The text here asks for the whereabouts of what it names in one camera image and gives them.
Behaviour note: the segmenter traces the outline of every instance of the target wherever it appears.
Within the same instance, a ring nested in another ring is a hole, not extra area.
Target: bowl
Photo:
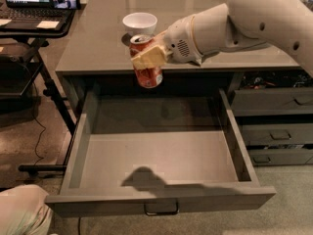
[[[125,30],[131,36],[138,34],[153,34],[157,27],[156,16],[150,13],[133,13],[123,19]]]

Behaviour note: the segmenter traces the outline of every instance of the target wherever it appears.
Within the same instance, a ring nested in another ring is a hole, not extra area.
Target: white sticky note
[[[59,22],[55,21],[41,21],[37,27],[40,28],[55,28]]]
[[[0,20],[0,26],[8,24],[11,20]]]

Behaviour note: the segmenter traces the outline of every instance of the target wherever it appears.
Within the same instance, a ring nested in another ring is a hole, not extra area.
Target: laptop keyboard
[[[0,19],[8,20],[40,20],[40,21],[59,21],[67,14],[67,11],[63,10],[51,10],[51,9],[11,9],[7,8],[4,11],[0,11]]]

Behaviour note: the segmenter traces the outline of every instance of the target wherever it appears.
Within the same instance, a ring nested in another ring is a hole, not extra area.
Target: smartphone
[[[49,0],[54,9],[79,10],[80,0]]]

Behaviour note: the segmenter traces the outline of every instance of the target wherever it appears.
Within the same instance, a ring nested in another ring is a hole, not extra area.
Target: soda can
[[[130,56],[134,57],[137,53],[144,50],[154,42],[151,35],[135,35],[130,39]],[[162,70],[160,67],[153,67],[144,70],[137,70],[133,67],[137,76],[137,81],[144,88],[155,88],[161,84],[163,80]]]

